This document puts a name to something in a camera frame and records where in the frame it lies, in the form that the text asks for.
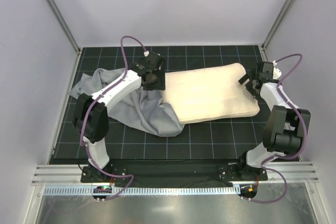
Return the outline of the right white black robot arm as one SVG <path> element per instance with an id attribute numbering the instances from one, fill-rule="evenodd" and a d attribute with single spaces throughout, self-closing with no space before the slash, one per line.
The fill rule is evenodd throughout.
<path id="1" fill-rule="evenodd" d="M 254 98 L 264 100 L 270 109 L 262 143 L 244 152 L 238 160 L 236 173 L 242 180 L 260 175 L 264 165 L 275 159 L 297 158 L 305 148 L 311 114 L 294 105 L 284 93 L 275 76 L 279 72 L 274 63 L 263 61 L 239 79 L 239 84 Z"/>

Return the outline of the cream white pillow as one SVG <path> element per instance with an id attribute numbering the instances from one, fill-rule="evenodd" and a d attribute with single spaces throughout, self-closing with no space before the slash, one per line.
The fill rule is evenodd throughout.
<path id="1" fill-rule="evenodd" d="M 238 82 L 245 74 L 239 63 L 166 73 L 163 102 L 180 124 L 255 116 L 258 101 Z"/>

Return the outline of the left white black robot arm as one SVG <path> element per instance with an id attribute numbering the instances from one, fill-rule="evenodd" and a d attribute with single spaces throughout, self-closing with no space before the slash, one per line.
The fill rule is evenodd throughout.
<path id="1" fill-rule="evenodd" d="M 127 66 L 112 83 L 93 94 L 83 93 L 77 99 L 73 125 L 80 133 L 80 146 L 86 148 L 88 161 L 94 167 L 93 177 L 99 182 L 106 182 L 111 176 L 105 144 L 108 112 L 140 87 L 148 91 L 165 89 L 165 59 L 159 54 L 144 52 L 140 61 Z"/>

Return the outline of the grey fabric pillowcase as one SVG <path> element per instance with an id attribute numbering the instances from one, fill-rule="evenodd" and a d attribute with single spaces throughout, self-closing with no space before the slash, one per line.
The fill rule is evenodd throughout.
<path id="1" fill-rule="evenodd" d="M 77 99 L 83 93 L 95 93 L 117 80 L 123 72 L 123 68 L 99 68 L 91 76 L 84 73 L 69 95 Z M 144 91 L 138 88 L 108 110 L 108 116 L 129 127 L 160 137 L 174 137 L 184 129 L 184 124 L 179 122 L 172 106 L 163 102 L 160 90 Z"/>

